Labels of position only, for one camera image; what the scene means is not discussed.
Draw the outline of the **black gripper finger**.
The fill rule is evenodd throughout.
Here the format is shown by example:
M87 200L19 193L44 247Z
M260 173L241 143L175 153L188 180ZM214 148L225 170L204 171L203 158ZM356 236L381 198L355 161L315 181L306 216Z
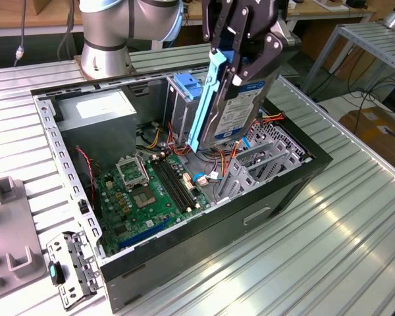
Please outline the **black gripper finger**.
M283 34L279 22L282 10L279 9L277 21L266 33L256 36L244 35L241 31L232 29L232 14L230 13L230 33L232 39L230 48L234 52L230 62L232 84L242 86L252 80L266 78L278 67L283 50Z
M204 41L210 43L210 52L215 54L220 46L223 28L228 22L232 1L202 1L202 30Z

